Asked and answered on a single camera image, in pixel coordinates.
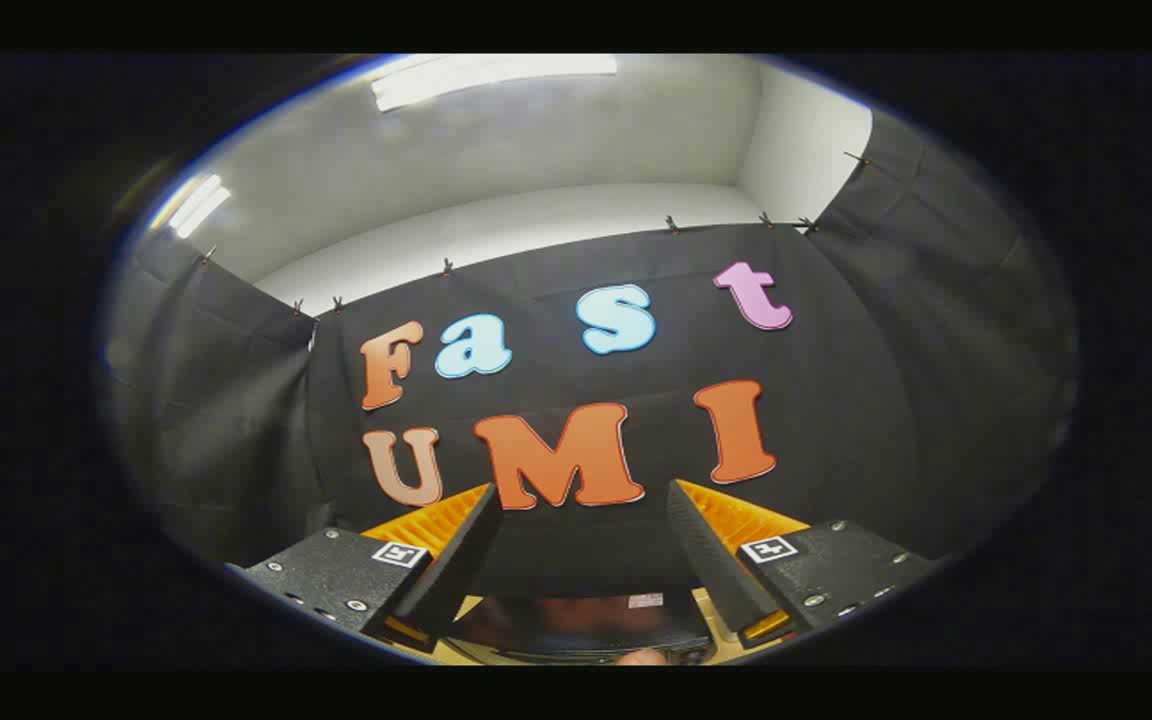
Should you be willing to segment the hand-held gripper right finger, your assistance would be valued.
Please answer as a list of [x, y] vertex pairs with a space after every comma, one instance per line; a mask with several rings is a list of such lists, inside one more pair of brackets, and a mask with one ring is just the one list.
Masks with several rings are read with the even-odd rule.
[[823, 632], [945, 562], [855, 521], [809, 525], [681, 479], [668, 488], [666, 511], [694, 577], [745, 650]]

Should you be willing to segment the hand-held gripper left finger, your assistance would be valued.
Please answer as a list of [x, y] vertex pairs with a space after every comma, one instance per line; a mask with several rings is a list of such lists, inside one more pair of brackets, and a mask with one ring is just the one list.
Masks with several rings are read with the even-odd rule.
[[316, 623], [430, 653], [457, 619], [502, 518], [488, 483], [366, 532], [326, 526], [227, 570]]

